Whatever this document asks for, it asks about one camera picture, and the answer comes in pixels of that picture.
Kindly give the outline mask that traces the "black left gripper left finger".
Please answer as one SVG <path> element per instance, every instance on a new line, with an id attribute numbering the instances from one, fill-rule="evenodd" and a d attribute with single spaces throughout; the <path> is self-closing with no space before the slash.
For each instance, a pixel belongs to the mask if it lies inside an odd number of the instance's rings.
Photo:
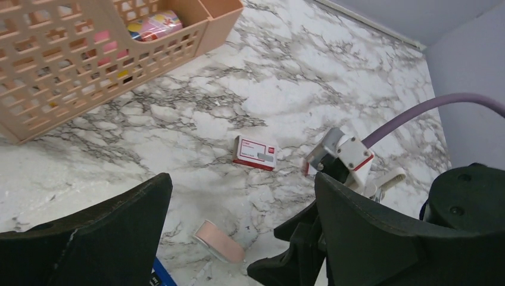
<path id="1" fill-rule="evenodd" d="M 2 285 L 148 285 L 173 184 L 160 173 L 113 198 L 1 234 Z"/>

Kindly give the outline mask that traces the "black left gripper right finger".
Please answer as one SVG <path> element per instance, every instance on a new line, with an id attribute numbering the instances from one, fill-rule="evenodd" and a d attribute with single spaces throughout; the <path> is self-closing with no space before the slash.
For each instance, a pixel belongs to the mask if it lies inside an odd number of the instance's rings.
<path id="1" fill-rule="evenodd" d="M 335 285 L 504 284 L 503 172 L 444 172 L 423 219 L 322 173 L 315 193 Z"/>

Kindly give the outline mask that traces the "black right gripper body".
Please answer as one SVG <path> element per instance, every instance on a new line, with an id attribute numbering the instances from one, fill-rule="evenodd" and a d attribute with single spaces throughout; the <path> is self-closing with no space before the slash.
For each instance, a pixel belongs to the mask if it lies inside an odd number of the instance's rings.
<path id="1" fill-rule="evenodd" d="M 260 259 L 247 274 L 262 285 L 314 285 L 327 256 L 316 202 L 274 229 L 274 237 L 289 243 L 283 253 Z"/>

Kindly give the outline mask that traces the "blue black stapler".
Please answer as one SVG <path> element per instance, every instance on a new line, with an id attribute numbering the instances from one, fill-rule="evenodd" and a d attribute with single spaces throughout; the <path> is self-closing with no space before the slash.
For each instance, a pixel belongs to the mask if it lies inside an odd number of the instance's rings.
<path id="1" fill-rule="evenodd" d="M 155 257 L 152 267 L 151 277 L 149 280 L 150 286 L 177 286 L 174 279 L 162 265 L 158 257 Z"/>

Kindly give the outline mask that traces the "white small stapler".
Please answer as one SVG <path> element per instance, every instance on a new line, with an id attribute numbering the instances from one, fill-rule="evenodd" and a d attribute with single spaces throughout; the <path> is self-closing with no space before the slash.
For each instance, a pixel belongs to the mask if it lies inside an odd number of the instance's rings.
<path id="1" fill-rule="evenodd" d="M 395 168 L 388 173 L 377 177 L 368 182 L 364 188 L 364 196 L 380 203 L 387 190 L 396 186 L 406 178 L 406 171 L 401 168 Z"/>

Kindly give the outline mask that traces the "pink small stapler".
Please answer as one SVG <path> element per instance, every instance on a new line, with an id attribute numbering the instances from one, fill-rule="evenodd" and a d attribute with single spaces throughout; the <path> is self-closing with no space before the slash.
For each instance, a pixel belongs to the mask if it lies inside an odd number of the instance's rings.
<path id="1" fill-rule="evenodd" d="M 242 263 L 245 250 L 213 222 L 205 220 L 195 231 L 193 238 L 212 255 L 225 263 Z"/>

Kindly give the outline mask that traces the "red white staple box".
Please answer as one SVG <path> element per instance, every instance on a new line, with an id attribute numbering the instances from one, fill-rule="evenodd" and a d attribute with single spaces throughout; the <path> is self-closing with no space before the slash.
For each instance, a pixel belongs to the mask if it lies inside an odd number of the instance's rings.
<path id="1" fill-rule="evenodd" d="M 237 136 L 234 140 L 232 162 L 256 169 L 273 171 L 277 165 L 278 147 L 255 139 Z"/>

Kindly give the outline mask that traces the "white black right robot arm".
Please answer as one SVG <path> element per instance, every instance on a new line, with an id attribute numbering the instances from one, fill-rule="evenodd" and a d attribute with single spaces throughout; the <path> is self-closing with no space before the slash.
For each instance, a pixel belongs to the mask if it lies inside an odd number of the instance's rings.
<path id="1" fill-rule="evenodd" d="M 503 285 L 504 171 L 474 163 L 432 183 L 417 219 L 345 186 L 335 164 L 316 199 L 274 230 L 286 252 L 249 265 L 263 285 Z"/>

